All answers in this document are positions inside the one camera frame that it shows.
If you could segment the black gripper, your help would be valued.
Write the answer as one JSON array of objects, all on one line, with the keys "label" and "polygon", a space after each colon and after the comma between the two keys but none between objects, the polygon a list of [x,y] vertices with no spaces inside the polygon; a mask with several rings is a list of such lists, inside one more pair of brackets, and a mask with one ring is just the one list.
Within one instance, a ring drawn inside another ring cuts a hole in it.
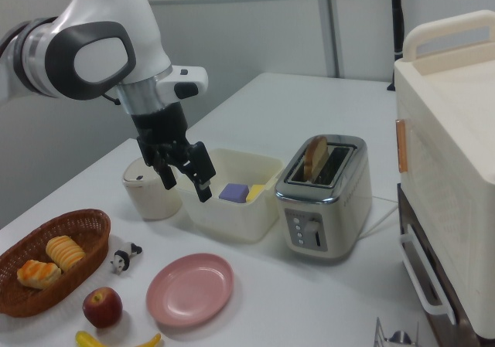
[{"label": "black gripper", "polygon": [[132,115],[138,131],[138,145],[147,166],[153,167],[166,190],[176,185],[170,165],[176,166],[193,183],[199,201],[212,197],[210,180],[216,175],[203,142],[190,144],[188,124],[181,103],[175,102],[151,114]]}]

